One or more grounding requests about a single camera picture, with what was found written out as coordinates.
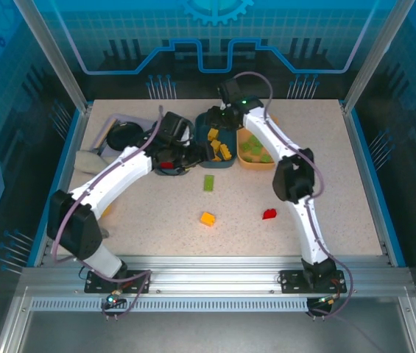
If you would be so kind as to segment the small lit connector module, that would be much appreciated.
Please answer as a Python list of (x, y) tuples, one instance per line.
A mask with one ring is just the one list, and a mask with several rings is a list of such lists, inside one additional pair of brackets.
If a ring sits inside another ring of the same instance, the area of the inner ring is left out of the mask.
[(103, 305), (103, 308), (105, 310), (119, 308), (126, 302), (127, 302), (126, 299), (121, 298), (121, 292), (116, 290), (107, 296), (106, 301)]
[(323, 306), (323, 305), (332, 306), (338, 299), (340, 299), (340, 294), (339, 293), (331, 294), (329, 296), (319, 298), (316, 301), (316, 305), (317, 306)]

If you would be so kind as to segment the black bowl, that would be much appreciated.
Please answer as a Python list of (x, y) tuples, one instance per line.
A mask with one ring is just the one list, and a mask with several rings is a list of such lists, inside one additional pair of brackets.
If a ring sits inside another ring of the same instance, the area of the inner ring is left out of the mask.
[(133, 122), (118, 122), (107, 133), (107, 145), (115, 151), (123, 151), (133, 145), (144, 130)]

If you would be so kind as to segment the teal plastic container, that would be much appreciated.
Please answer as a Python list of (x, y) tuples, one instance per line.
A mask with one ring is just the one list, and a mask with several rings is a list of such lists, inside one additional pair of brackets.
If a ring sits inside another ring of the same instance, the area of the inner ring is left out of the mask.
[[(211, 128), (209, 121), (209, 114), (207, 112), (199, 114), (195, 120), (194, 125), (194, 139), (198, 143), (208, 142), (208, 132)], [(220, 142), (225, 144), (232, 158), (230, 160), (221, 160), (221, 161), (204, 161), (200, 163), (200, 166), (203, 168), (229, 168), (231, 167), (237, 157), (237, 138), (236, 130), (228, 130), (219, 128)]]
[[(185, 129), (189, 127), (193, 132), (193, 139), (188, 146), (181, 146), (179, 140), (181, 139)], [(182, 119), (176, 125), (176, 134), (170, 134), (171, 140), (162, 137), (161, 133), (166, 130), (165, 125), (158, 130), (158, 135), (150, 145), (153, 150), (152, 167), (157, 175), (161, 176), (182, 176), (188, 173), (191, 168), (190, 164), (190, 148), (194, 147), (194, 125), (187, 119)], [(173, 169), (162, 169), (160, 164), (163, 162), (172, 162)]]

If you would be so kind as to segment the aluminium frame post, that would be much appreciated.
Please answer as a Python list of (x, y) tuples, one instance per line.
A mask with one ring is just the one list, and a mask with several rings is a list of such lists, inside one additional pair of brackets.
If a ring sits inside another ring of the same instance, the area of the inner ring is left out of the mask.
[(355, 107), (364, 89), (375, 73), (379, 63), (390, 47), (402, 23), (406, 19), (415, 0), (396, 0), (395, 6), (390, 11), (381, 31), (372, 45), (362, 67), (356, 75), (350, 90), (342, 104), (344, 114), (350, 114)]
[(86, 113), (88, 103), (60, 48), (33, 0), (13, 0), (75, 107)]

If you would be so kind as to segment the orange plastic container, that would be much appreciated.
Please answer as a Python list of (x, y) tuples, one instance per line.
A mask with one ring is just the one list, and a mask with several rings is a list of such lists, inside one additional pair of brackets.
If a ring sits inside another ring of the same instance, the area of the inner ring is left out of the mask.
[[(242, 145), (244, 143), (249, 143), (249, 138), (250, 136), (253, 135), (251, 132), (249, 132), (248, 130), (246, 130), (245, 128), (241, 128), (237, 131), (236, 133), (236, 138), (237, 138), (237, 155), (238, 155), (238, 161), (239, 161), (239, 165), (247, 170), (251, 170), (251, 171), (269, 171), (275, 168), (275, 163), (272, 162), (271, 163), (260, 163), (260, 157), (261, 156), (253, 156), (251, 154), (251, 150), (247, 151), (247, 152), (243, 152), (242, 151)], [(263, 146), (264, 148), (264, 152), (263, 154), (269, 154), (269, 152), (266, 150), (266, 148)], [(246, 162), (244, 160), (244, 158), (246, 156), (252, 157), (253, 161), (251, 163)]]

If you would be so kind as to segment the aluminium mounting rail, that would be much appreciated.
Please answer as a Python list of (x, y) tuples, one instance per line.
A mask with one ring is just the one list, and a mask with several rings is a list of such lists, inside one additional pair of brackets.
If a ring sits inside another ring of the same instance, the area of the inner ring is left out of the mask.
[[(156, 297), (264, 297), (281, 295), (278, 273), (301, 270), (299, 257), (163, 257), (126, 256), (128, 268), (152, 272), (149, 296)], [(344, 257), (352, 273), (347, 280), (353, 298), (414, 297), (408, 268), (392, 267), (385, 256)], [(25, 268), (18, 281), (18, 296), (83, 296), (80, 266), (73, 261)]]

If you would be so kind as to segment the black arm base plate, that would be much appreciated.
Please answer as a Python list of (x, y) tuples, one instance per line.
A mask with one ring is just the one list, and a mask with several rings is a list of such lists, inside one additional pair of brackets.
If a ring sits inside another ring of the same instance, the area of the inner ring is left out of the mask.
[(144, 276), (129, 281), (128, 283), (115, 283), (98, 277), (94, 272), (89, 271), (85, 279), (84, 292), (85, 293), (99, 293), (110, 294), (115, 290), (120, 290), (122, 293), (136, 294), (143, 285), (142, 293), (149, 292), (150, 279), (144, 281)]
[(347, 285), (343, 271), (332, 273), (313, 279), (302, 270), (283, 270), (278, 274), (277, 282), (283, 294), (319, 294), (319, 293), (347, 293)]

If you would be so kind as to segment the lavender tray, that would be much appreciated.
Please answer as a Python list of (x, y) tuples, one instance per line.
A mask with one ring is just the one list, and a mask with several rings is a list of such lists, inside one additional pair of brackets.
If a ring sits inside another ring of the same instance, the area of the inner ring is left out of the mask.
[(139, 118), (131, 115), (123, 115), (120, 113), (114, 113), (110, 115), (103, 123), (102, 128), (96, 134), (91, 146), (90, 151), (98, 154), (101, 157), (118, 157), (121, 151), (112, 149), (106, 142), (107, 134), (114, 125), (131, 123), (138, 125), (143, 132), (146, 132), (155, 125), (155, 121), (147, 118)]

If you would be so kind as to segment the beige cloth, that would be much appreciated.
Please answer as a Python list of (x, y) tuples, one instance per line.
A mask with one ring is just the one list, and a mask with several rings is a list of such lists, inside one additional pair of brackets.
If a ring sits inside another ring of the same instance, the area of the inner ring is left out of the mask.
[(102, 157), (92, 151), (79, 150), (76, 152), (74, 169), (83, 173), (96, 175), (106, 169), (116, 157)]

